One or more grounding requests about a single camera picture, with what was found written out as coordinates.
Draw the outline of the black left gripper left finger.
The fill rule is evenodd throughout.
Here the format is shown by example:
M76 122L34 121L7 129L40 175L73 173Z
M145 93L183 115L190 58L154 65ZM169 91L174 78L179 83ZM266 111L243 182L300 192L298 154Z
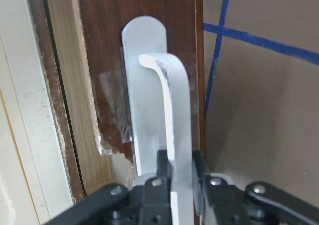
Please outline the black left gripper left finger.
M166 178L171 183L171 167L167 157L167 150L157 152L157 177Z

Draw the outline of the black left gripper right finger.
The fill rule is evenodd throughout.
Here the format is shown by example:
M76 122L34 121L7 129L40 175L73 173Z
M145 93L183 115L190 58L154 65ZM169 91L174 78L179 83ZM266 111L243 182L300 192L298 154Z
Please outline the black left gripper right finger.
M192 189L197 215L205 214L205 194L209 170L201 151L192 152Z

